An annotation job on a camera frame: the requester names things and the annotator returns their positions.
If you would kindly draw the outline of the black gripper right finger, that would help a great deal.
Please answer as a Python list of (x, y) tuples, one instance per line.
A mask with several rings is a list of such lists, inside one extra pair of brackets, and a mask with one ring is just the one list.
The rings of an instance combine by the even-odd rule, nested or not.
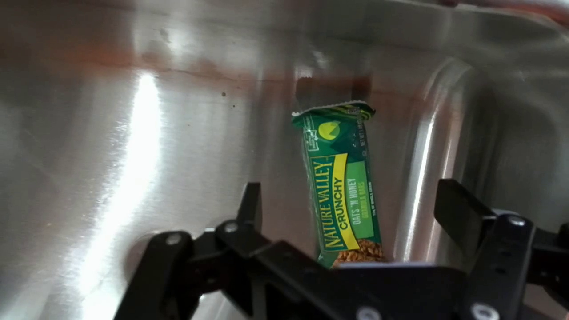
[(433, 217), (465, 260), (472, 260), (496, 214), (456, 180), (437, 183)]

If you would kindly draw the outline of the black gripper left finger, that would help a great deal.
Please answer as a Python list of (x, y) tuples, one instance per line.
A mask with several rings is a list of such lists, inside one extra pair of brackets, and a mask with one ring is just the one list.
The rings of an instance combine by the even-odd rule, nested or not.
[(261, 226), (261, 185), (247, 183), (241, 194), (236, 217), (222, 223), (215, 237), (231, 249), (256, 249), (263, 237)]

